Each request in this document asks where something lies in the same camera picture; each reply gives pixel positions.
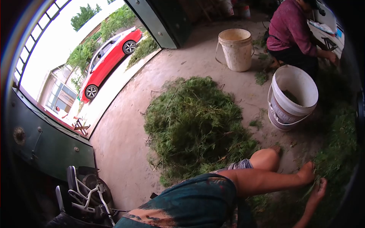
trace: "dark pants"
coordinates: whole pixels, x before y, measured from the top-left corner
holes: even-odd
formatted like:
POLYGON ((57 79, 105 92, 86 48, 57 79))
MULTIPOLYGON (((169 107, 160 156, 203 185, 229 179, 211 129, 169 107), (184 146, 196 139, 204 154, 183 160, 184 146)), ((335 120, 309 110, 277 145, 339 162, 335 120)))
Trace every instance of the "dark pants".
POLYGON ((286 64, 296 66, 315 79, 318 71, 317 57, 304 55, 298 46, 289 47, 280 51, 268 51, 278 61, 281 60, 286 64))

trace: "red car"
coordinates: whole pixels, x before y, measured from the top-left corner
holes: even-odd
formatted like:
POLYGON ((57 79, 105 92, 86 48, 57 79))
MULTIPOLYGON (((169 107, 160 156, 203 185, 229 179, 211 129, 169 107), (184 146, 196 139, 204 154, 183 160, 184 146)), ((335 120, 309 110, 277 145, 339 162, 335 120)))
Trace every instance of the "red car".
POLYGON ((94 99, 99 86, 113 67, 136 48, 142 38, 142 32, 133 27, 109 39, 94 55, 89 66, 88 76, 80 90, 80 101, 84 103, 94 99))

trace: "bucket handle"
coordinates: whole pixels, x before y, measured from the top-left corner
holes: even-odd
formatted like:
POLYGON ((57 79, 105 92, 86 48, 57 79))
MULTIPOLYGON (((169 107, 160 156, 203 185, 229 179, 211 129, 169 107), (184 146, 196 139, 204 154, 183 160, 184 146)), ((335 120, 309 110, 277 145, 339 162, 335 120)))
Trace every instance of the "bucket handle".
MULTIPOLYGON (((227 66, 227 64, 225 64, 225 63, 222 63, 221 61, 219 61, 218 59, 217 59, 217 51, 218 51, 218 46, 219 46, 219 41, 218 41, 218 43, 217 43, 217 47, 215 48, 215 60, 217 60, 217 62, 218 63, 220 63, 220 64, 222 64, 222 65, 226 65, 227 66)), ((252 53, 252 55, 251 56, 253 56, 253 54, 255 53, 255 48, 253 47, 253 45, 252 45, 252 49, 253 49, 253 53, 252 53)))
POLYGON ((274 118, 275 118, 276 122, 277 122, 277 123, 279 123, 280 125, 283 125, 283 126, 291 126, 291 125, 297 124, 297 123, 301 122, 302 120, 306 119, 306 118, 307 118, 308 116, 310 116, 310 115, 312 114, 312 112, 313 112, 313 111, 312 111, 311 113, 309 113, 308 115, 306 115, 304 118, 302 118, 302 119, 298 120, 297 122, 294 122, 294 123, 291 123, 291 124, 282 124, 282 123, 280 123, 280 122, 279 122, 279 117, 277 117, 277 115, 276 115, 276 113, 275 113, 275 111, 274 111, 274 108, 273 108, 273 106, 272 106, 272 104, 271 104, 271 102, 270 102, 270 98, 271 98, 271 96, 270 96, 270 95, 272 95, 272 93, 273 93, 273 89, 272 89, 272 85, 270 85, 269 93, 268 93, 268 105, 269 105, 270 111, 272 112, 272 114, 273 114, 273 116, 274 116, 274 118))

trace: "building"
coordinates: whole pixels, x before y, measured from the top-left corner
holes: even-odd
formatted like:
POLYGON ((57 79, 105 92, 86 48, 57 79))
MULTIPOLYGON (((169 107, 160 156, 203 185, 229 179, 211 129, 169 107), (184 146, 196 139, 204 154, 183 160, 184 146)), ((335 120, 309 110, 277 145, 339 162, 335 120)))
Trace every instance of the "building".
POLYGON ((57 113, 56 106, 68 113, 78 96, 71 83, 75 76, 77 73, 66 64, 50 70, 43 79, 36 101, 51 113, 57 113))

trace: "concrete floor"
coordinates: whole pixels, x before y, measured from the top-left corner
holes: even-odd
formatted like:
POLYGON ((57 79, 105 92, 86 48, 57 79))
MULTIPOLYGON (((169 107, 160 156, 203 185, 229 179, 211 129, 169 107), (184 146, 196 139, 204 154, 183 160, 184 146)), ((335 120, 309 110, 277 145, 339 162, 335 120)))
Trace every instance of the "concrete floor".
MULTIPOLYGON (((281 132, 270 124, 267 114, 263 116, 260 130, 248 126, 259 115, 259 108, 268 108, 272 73, 269 81, 259 86, 254 75, 269 61, 262 62, 254 55, 251 69, 242 73, 233 72, 216 62, 218 34, 229 28, 247 29, 253 39, 265 32, 261 21, 218 22, 195 27, 184 48, 163 50, 150 60, 122 89, 100 120, 90 141, 94 146, 96 165, 101 169, 99 175, 110 187, 116 208, 134 209, 147 202, 152 192, 159 194, 163 191, 159 184, 159 170, 152 171, 146 159, 149 147, 145 146, 143 138, 148 136, 143 129, 144 119, 140 111, 144 112, 152 100, 151 90, 159 90, 166 80, 211 76, 219 85, 225 84, 223 90, 235 94, 236 103, 243 109, 242 124, 251 129, 253 138, 259 140, 263 148, 278 142, 285 149, 278 172, 296 171, 319 149, 320 136, 301 128, 281 132)), ((224 60, 221 47, 217 57, 224 60)))

